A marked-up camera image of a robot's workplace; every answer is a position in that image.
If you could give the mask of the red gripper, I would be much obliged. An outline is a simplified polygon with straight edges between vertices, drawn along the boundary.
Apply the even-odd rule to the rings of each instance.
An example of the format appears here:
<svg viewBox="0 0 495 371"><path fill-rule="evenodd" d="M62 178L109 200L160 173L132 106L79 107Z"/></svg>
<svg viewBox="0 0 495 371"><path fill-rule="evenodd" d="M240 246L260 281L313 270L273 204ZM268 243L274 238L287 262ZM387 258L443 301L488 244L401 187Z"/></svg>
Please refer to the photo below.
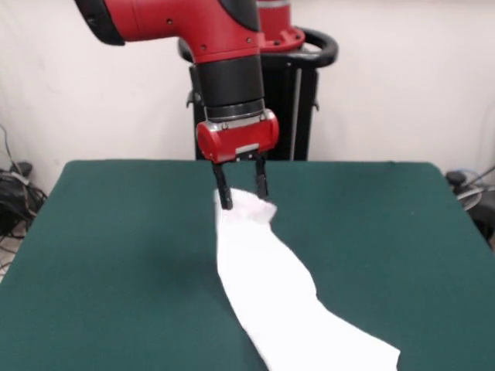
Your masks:
<svg viewBox="0 0 495 371"><path fill-rule="evenodd" d="M196 141L206 160L211 161L213 174L222 209L231 210L233 202L230 187L224 174L223 165L239 156L257 151L255 160L255 181L259 199L268 198L266 159L262 152L272 150L278 142L279 126L275 114L265 109L259 115L233 121L204 121L196 126Z"/></svg>

